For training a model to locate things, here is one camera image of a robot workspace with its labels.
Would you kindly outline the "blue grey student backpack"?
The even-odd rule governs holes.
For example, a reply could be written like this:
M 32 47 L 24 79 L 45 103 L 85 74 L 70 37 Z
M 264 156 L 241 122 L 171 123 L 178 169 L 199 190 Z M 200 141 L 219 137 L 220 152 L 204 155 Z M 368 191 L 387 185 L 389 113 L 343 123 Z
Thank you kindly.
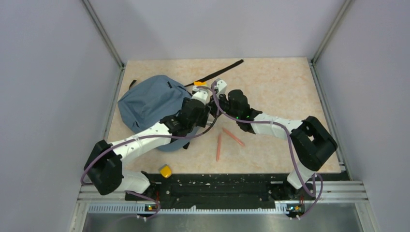
M 198 108 L 191 97 L 187 85 L 166 75 L 156 75 L 139 84 L 132 83 L 118 101 L 118 108 L 122 121 L 134 133 L 141 133 L 165 119 L 173 137 L 170 144 L 158 149 L 173 152 L 188 148 L 200 128 L 195 123 L 205 105 Z

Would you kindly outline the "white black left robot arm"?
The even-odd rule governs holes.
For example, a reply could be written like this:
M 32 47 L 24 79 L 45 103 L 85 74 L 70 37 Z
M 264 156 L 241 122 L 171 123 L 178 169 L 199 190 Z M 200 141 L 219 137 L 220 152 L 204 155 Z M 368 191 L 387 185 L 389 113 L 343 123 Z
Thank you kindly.
M 139 156 L 163 145 L 189 136 L 195 127 L 205 127 L 211 106 L 200 100 L 185 100 L 180 111 L 165 116 L 148 129 L 126 139 L 108 143 L 98 141 L 84 166 L 84 176 L 102 196 L 115 191 L 134 191 L 142 199 L 149 200 L 155 187 L 142 172 L 124 170 L 124 166 Z

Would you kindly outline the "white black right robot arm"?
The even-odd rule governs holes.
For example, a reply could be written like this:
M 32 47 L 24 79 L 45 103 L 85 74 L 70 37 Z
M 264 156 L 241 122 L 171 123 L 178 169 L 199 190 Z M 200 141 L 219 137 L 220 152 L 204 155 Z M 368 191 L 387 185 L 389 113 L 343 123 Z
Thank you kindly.
M 239 128 L 252 134 L 271 135 L 288 143 L 294 170 L 289 173 L 283 192 L 297 199 L 306 182 L 318 177 L 318 170 L 335 153 L 338 145 L 324 125 L 314 116 L 303 120 L 283 119 L 251 108 L 239 89 L 224 97 L 212 90 L 212 101 L 220 114 L 234 120 Z

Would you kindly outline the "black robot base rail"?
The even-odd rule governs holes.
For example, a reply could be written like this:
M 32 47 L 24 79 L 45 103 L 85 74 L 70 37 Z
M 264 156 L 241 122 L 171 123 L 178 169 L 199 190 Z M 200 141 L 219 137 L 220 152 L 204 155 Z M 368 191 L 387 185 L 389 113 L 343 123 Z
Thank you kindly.
M 273 209 L 279 201 L 314 200 L 308 190 L 294 189 L 287 174 L 145 174 L 150 186 L 144 196 L 162 209 Z

